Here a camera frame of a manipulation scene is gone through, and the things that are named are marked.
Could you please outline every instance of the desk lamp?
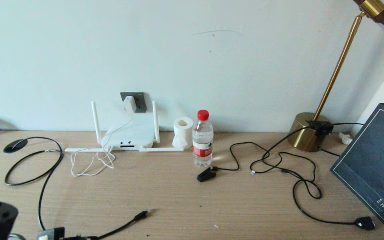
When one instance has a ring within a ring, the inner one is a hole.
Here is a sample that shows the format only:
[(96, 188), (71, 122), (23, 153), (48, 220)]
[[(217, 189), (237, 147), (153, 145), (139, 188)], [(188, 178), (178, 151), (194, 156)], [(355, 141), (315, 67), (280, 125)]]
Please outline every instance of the desk lamp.
[[(326, 117), (321, 116), (322, 108), (328, 98), (329, 92), (334, 85), (335, 79), (340, 72), (341, 66), (346, 58), (347, 52), (349, 51), (350, 45), (352, 44), (353, 38), (358, 31), (359, 24), (364, 16), (371, 18), (374, 22), (379, 23), (384, 28), (384, 4), (380, 0), (354, 0), (359, 5), (361, 13), (356, 16), (352, 27), (349, 32), (349, 36), (346, 40), (346, 44), (343, 47), (340, 58), (338, 59), (337, 65), (332, 73), (331, 79), (326, 87), (325, 93), (321, 99), (321, 102), (315, 113), (302, 112), (295, 116), (294, 122), (291, 126), (290, 133), (297, 131), (303, 127), (309, 126), (309, 121), (329, 121)], [(316, 134), (317, 130), (312, 127), (302, 129), (296, 134), (291, 135), (288, 138), (289, 143), (297, 149), (306, 152), (316, 152), (319, 144), (325, 137), (325, 134)]]

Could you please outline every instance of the gold lamp base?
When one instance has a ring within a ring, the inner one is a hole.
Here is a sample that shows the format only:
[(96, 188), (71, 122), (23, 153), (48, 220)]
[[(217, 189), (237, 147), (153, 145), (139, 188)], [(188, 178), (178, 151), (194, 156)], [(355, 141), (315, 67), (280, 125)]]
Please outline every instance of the gold lamp base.
[[(291, 133), (300, 128), (309, 126), (309, 123), (307, 121), (311, 121), (314, 116), (315, 114), (311, 112), (302, 112), (297, 114), (289, 132)], [(318, 117), (318, 121), (329, 120), (326, 117), (320, 115)], [(295, 148), (300, 149), (302, 151), (317, 152), (318, 146), (324, 140), (325, 135), (317, 137), (315, 134), (316, 130), (314, 129), (303, 129), (289, 137), (288, 142)]]

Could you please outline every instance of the white router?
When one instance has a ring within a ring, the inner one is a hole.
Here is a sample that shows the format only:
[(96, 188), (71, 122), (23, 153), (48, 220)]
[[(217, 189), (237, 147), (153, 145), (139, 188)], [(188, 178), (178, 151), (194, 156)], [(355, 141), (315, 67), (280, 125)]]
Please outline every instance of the white router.
[(154, 121), (149, 122), (145, 113), (140, 113), (144, 117), (132, 118), (125, 126), (114, 125), (108, 129), (105, 136), (101, 138), (99, 119), (97, 118), (96, 104), (91, 102), (94, 117), (94, 127), (96, 128), (97, 143), (102, 148), (67, 148), (65, 152), (112, 152), (121, 150), (138, 150), (140, 152), (165, 152), (183, 151), (182, 148), (160, 147), (152, 148), (154, 143), (160, 142), (160, 128), (158, 125), (157, 102), (152, 101)]

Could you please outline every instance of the router antenna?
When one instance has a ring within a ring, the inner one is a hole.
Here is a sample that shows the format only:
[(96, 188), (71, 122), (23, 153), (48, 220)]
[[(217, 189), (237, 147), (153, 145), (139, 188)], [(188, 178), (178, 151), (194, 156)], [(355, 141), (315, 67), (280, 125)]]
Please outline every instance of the router antenna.
[(154, 109), (155, 141), (156, 143), (160, 143), (160, 126), (158, 125), (158, 113), (157, 113), (156, 101), (152, 101), (152, 108)]
[(100, 139), (102, 137), (100, 136), (99, 119), (97, 119), (97, 110), (96, 110), (96, 103), (95, 102), (91, 102), (91, 108), (93, 109), (94, 128), (96, 128), (97, 143), (100, 143)]

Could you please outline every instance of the red bottle cap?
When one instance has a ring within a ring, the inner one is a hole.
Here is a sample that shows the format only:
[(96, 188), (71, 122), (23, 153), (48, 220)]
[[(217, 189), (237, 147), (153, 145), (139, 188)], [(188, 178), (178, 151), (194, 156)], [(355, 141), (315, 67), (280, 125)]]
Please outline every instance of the red bottle cap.
[(207, 110), (199, 110), (198, 111), (198, 120), (207, 121), (209, 116), (210, 116), (210, 114), (208, 113)]

